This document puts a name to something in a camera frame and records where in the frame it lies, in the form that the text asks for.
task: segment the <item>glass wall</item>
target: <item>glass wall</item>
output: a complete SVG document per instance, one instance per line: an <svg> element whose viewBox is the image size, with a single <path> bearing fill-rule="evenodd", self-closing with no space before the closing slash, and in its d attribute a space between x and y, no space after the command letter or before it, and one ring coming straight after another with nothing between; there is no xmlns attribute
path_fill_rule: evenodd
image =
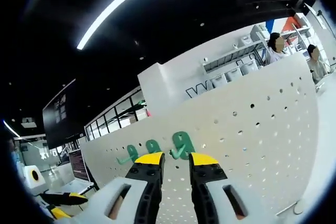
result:
<svg viewBox="0 0 336 224"><path fill-rule="evenodd" d="M104 136L147 117L146 102L139 90L86 127L89 140Z"/></svg>

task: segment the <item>shelf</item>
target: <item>shelf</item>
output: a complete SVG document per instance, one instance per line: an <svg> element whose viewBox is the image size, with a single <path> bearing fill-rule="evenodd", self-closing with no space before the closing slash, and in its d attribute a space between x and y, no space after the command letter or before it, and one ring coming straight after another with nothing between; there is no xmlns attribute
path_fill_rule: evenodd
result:
<svg viewBox="0 0 336 224"><path fill-rule="evenodd" d="M304 33L308 32L309 29L310 29L310 27L301 27L301 28L298 29L298 32L300 34L304 34ZM284 32L284 33L282 33L280 35L281 35L282 38L284 38L284 40L288 40L288 39L291 39L291 38L293 38L295 36L298 36L298 34L296 33L295 30L293 30L293 31L286 31L286 32Z"/></svg>
<svg viewBox="0 0 336 224"><path fill-rule="evenodd" d="M254 50L258 50L263 48L263 44L261 40L252 42L250 45L240 47L238 49L232 50L224 55L222 55L217 60L209 62L208 64L204 65L204 69L206 73L212 72L222 66L232 63L235 60L239 60L243 56L251 54Z"/></svg>

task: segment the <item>window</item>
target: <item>window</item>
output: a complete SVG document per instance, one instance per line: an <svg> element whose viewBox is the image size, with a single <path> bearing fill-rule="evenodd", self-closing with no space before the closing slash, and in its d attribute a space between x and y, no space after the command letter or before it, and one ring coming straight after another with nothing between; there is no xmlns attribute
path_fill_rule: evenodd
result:
<svg viewBox="0 0 336 224"><path fill-rule="evenodd" d="M110 133L120 129L118 119L115 115L114 108L112 108L105 114L105 118L106 118L107 126L109 128Z"/></svg>
<svg viewBox="0 0 336 224"><path fill-rule="evenodd" d="M118 115L122 114L124 111L131 107L130 99L127 99L116 106Z"/></svg>
<svg viewBox="0 0 336 224"><path fill-rule="evenodd" d="M98 123L98 129L99 129L100 135L104 136L109 133L109 131L107 130L107 125L105 124L104 116L101 116L100 118L98 118L97 123Z"/></svg>
<svg viewBox="0 0 336 224"><path fill-rule="evenodd" d="M146 106L146 102L143 97L142 91L139 91L132 96L132 102L135 112L137 113L138 121L145 119L147 117L147 112L144 108L144 106Z"/></svg>
<svg viewBox="0 0 336 224"><path fill-rule="evenodd" d="M98 126L97 126L97 121L94 121L91 124L91 128L92 128L93 138L94 139L99 138L100 134L99 134Z"/></svg>
<svg viewBox="0 0 336 224"><path fill-rule="evenodd" d="M87 128L86 128L86 132L87 132L87 134L88 134L88 138L89 138L89 140L93 140L93 139L95 139L94 137L93 137L93 135L92 135L92 131L91 131L91 127L90 126L88 126Z"/></svg>

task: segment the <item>display shelf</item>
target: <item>display shelf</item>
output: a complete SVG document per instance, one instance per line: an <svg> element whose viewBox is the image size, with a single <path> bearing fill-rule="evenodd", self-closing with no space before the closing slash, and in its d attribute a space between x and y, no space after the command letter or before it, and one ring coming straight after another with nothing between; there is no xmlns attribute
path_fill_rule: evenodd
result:
<svg viewBox="0 0 336 224"><path fill-rule="evenodd" d="M226 64L232 63L235 60L239 60L243 56L249 55L255 50L259 50L263 48L263 44L261 40L258 40L256 42L252 42L249 45L240 47L238 49L232 50L224 55L222 55L220 58L209 62L208 64L204 65L204 69L206 73L210 73L218 68L223 67Z"/></svg>

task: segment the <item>woman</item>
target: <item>woman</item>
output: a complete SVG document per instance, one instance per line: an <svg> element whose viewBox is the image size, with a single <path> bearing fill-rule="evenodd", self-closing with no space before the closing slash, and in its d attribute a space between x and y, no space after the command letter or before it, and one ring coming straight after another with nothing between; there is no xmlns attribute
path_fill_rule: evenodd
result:
<svg viewBox="0 0 336 224"><path fill-rule="evenodd" d="M318 83L328 72L326 70L326 67L319 59L320 57L320 51L319 49L314 45L309 45L307 48L308 54L310 56L310 60L307 62L310 72L313 77L314 83Z"/></svg>
<svg viewBox="0 0 336 224"><path fill-rule="evenodd" d="M276 62L286 56L286 54L282 51L285 47L285 40L280 36L279 33L270 34L267 46L270 52L270 56L266 58L266 65Z"/></svg>

